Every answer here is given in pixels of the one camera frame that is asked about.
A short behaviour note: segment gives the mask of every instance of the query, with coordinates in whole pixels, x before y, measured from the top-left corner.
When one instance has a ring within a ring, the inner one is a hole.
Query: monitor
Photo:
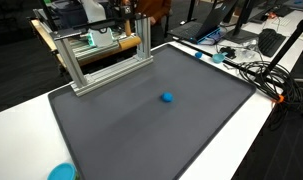
[[[243,24],[249,22],[251,18],[265,11],[264,9],[258,8],[258,6],[264,2],[265,1],[262,0],[245,0],[235,29],[228,32],[224,38],[237,44],[241,44],[257,37],[257,34],[242,30],[241,27]]]

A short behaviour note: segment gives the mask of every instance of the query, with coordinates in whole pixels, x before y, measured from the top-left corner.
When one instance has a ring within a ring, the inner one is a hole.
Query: blue ball
[[[173,96],[171,93],[165,92],[161,96],[162,101],[164,102],[172,102],[173,101]]]
[[[196,52],[194,56],[196,58],[200,59],[202,57],[202,53],[201,52]]]

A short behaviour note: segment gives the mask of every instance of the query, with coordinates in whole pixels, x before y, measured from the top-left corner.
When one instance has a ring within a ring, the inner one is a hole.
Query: gray rubber mat
[[[70,87],[49,95],[81,179],[176,179],[255,92],[172,46],[153,54],[151,65],[82,97]]]

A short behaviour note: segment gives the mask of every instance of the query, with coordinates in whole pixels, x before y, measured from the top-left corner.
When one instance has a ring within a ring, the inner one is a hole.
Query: keyboard
[[[181,37],[185,37],[185,38],[194,37],[199,32],[201,27],[202,27],[202,24],[193,24],[189,28],[178,32],[178,35],[180,35]]]
[[[272,57],[285,40],[285,36],[278,34],[274,29],[264,29],[259,34],[258,46],[261,53]]]
[[[281,6],[281,7],[275,7],[273,9],[273,12],[278,16],[278,17],[285,17],[286,15],[290,14],[294,10],[291,9],[288,6]]]
[[[287,19],[287,18],[276,18],[272,24],[275,24],[275,25],[280,25],[280,26],[287,26],[289,23],[291,22],[290,19]]]

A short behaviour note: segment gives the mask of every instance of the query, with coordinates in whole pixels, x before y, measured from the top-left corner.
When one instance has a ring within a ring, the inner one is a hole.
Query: white table
[[[303,14],[294,12],[288,17],[301,19]],[[289,35],[297,23],[292,21],[287,27],[281,27],[279,32]],[[273,25],[268,22],[265,27]],[[261,28],[262,25],[257,24],[245,27],[256,33]],[[195,53],[176,42],[170,44],[192,55]],[[214,47],[198,47],[215,52]],[[303,40],[298,40],[280,63],[291,70],[302,50]],[[209,57],[201,59],[236,76],[235,70],[227,70],[222,64],[213,64]],[[56,165],[72,162],[47,96],[48,93],[0,113],[0,180],[45,180]],[[181,179],[230,179],[271,110],[271,101],[256,92],[214,137]]]

